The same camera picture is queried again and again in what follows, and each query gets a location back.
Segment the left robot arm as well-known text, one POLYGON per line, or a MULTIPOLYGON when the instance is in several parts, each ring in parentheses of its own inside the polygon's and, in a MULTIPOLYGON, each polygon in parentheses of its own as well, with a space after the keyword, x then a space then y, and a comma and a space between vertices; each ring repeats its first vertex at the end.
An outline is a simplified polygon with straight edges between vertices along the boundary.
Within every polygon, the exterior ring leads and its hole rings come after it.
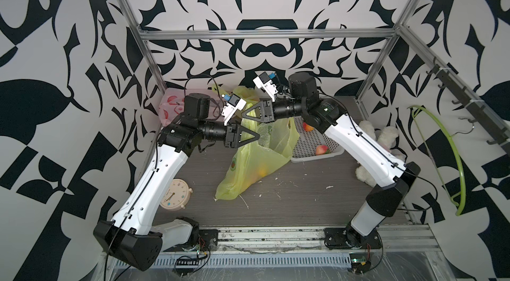
POLYGON ((258 133, 231 120, 244 110, 246 101, 235 94, 222 98, 226 103, 219 122, 209 118, 210 96, 192 93, 184 97, 183 112, 162 128, 150 164, 131 196, 112 220, 101 220, 94 229, 93 235, 107 256, 145 271, 163 250, 199 244, 198 222, 179 217, 155 226, 153 221, 171 182, 203 140, 240 148, 259 139, 258 133))

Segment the white plastic basket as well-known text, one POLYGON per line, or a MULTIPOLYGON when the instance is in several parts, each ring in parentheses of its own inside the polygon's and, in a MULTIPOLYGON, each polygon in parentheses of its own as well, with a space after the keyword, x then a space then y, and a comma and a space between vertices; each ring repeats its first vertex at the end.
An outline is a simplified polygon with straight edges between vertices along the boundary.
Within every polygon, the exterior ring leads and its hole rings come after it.
POLYGON ((314 160, 322 160, 326 158, 336 157, 342 155, 345 150, 337 142, 330 139, 317 130, 312 132, 305 132, 302 128, 303 118, 300 116, 294 117, 296 130, 299 133, 299 139, 294 147, 291 157, 292 163, 301 163, 314 160), (329 154, 316 156, 316 147, 319 145, 327 145, 330 149, 329 154))

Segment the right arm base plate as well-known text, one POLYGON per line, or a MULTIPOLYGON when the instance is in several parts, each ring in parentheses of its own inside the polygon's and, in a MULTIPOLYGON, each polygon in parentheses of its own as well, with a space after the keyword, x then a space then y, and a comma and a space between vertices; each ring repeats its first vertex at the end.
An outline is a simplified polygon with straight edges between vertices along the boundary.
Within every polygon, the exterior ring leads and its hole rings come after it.
POLYGON ((382 249, 383 244, 379 232, 374 229, 367 236, 362 236, 351 226, 346 228, 325 228, 324 244, 328 249, 382 249))

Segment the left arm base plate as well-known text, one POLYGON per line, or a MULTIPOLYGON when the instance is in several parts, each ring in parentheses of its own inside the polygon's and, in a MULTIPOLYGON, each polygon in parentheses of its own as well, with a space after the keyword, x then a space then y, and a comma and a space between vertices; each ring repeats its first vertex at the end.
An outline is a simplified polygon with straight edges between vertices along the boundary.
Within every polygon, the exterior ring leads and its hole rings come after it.
POLYGON ((219 240, 218 229, 199 229, 192 232, 190 240, 184 245, 174 247, 178 251, 216 250, 219 240))

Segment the green avocado plastic bag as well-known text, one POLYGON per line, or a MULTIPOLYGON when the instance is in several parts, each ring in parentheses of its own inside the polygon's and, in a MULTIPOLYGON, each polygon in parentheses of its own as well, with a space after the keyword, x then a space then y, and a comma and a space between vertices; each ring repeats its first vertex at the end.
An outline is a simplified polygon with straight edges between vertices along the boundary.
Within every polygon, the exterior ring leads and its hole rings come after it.
POLYGON ((282 168, 291 160, 300 137, 293 118, 268 124, 242 119, 241 125, 259 133, 260 139, 237 149, 224 180, 216 189, 215 199, 236 199, 260 181, 256 175, 260 165, 269 169, 269 175, 282 168))

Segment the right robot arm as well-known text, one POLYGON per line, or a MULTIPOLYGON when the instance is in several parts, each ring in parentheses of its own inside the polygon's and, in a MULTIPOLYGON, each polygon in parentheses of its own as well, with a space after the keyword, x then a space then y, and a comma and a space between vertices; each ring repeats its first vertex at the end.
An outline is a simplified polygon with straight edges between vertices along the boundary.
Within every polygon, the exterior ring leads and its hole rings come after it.
POLYGON ((307 125, 344 148, 372 175, 375 187, 343 232, 345 246, 360 246, 374 234, 380 223, 395 214, 420 169, 415 163, 405 164, 370 138, 339 100, 320 94, 316 79, 309 73, 294 73, 289 77, 288 99, 277 98, 275 76, 263 72, 254 78, 255 87, 265 92, 269 99, 253 106, 260 110, 258 117, 251 116, 246 110, 243 118, 270 123, 300 116, 307 125))

